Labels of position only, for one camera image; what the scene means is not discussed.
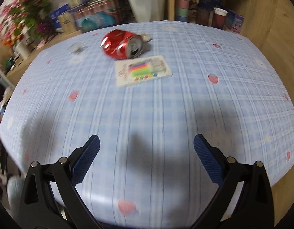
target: crushed red soda can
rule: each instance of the crushed red soda can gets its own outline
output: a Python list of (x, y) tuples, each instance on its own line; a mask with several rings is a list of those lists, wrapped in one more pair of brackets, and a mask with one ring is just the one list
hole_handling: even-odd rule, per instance
[(112, 58), (133, 59), (142, 53), (144, 42), (150, 40), (151, 37), (147, 34), (137, 35), (115, 29), (104, 36), (100, 46)]

